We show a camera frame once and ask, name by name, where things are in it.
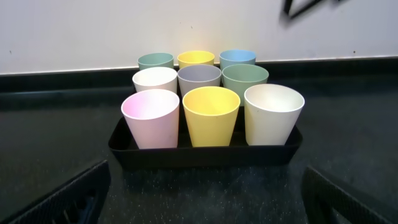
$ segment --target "blue cup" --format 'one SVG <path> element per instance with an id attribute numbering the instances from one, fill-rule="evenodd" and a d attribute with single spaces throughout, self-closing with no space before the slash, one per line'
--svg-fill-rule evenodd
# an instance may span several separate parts
<path id="1" fill-rule="evenodd" d="M 249 50 L 226 50 L 220 54 L 221 71 L 236 64 L 254 65 L 256 62 L 256 54 Z"/>

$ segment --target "white wall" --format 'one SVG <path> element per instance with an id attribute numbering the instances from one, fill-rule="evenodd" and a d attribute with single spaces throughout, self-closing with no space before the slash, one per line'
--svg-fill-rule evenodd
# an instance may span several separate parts
<path id="1" fill-rule="evenodd" d="M 398 1 L 326 2 L 286 28 L 282 0 L 0 0 L 0 74 L 135 67 L 151 52 L 258 61 L 398 55 Z"/>

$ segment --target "black tray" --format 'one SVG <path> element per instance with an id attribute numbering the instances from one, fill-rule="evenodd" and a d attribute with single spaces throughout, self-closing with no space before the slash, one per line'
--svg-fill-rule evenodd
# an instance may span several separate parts
<path id="1" fill-rule="evenodd" d="M 291 160 L 303 139 L 300 131 L 294 126 L 284 146 L 248 146 L 244 132 L 243 107 L 239 108 L 229 146 L 193 148 L 182 105 L 180 105 L 178 131 L 177 148 L 139 150 L 123 117 L 113 131 L 109 147 L 124 170 L 201 166 L 279 166 Z"/>

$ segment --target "plastic cup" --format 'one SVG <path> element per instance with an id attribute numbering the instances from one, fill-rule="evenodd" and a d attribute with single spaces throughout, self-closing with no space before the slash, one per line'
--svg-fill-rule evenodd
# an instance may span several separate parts
<path id="1" fill-rule="evenodd" d="M 254 85 L 267 83 L 269 73 L 257 65 L 230 65 L 223 70 L 224 87 L 237 93 L 244 105 L 244 92 Z"/>
<path id="2" fill-rule="evenodd" d="M 254 65 L 256 54 L 249 50 L 226 50 L 220 54 L 220 68 L 236 64 Z"/>
<path id="3" fill-rule="evenodd" d="M 189 91 L 182 104 L 192 146 L 229 146 L 240 102 L 235 92 L 218 86 Z"/>
<path id="4" fill-rule="evenodd" d="M 248 88 L 244 93 L 248 144 L 284 145 L 304 103 L 300 93 L 286 86 L 262 84 Z"/>
<path id="5" fill-rule="evenodd" d="M 177 73 L 181 95 L 204 86 L 220 86 L 221 70 L 212 65 L 192 65 Z"/>
<path id="6" fill-rule="evenodd" d="M 214 55 L 207 51 L 193 50 L 180 54 L 178 58 L 178 65 L 185 68 L 191 65 L 214 65 Z"/>
<path id="7" fill-rule="evenodd" d="M 139 149 L 177 147 L 180 98 L 168 90 L 146 90 L 124 100 L 121 110 Z"/>
<path id="8" fill-rule="evenodd" d="M 137 92 L 163 89 L 177 93 L 177 72 L 172 68 L 154 67 L 137 72 L 132 77 Z"/>
<path id="9" fill-rule="evenodd" d="M 174 68 L 174 57 L 168 53 L 147 54 L 138 59 L 140 70 L 152 67 Z"/>

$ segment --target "speckled black surface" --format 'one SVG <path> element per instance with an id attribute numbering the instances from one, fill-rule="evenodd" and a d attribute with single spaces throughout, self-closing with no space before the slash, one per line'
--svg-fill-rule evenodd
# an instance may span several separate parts
<path id="1" fill-rule="evenodd" d="M 300 181 L 308 164 L 398 207 L 398 76 L 277 83 L 306 100 L 297 122 L 303 144 L 289 165 L 134 173 L 108 149 L 130 88 L 3 93 L 0 217 L 21 195 L 94 157 L 109 160 L 112 175 L 99 223 L 306 223 Z"/>

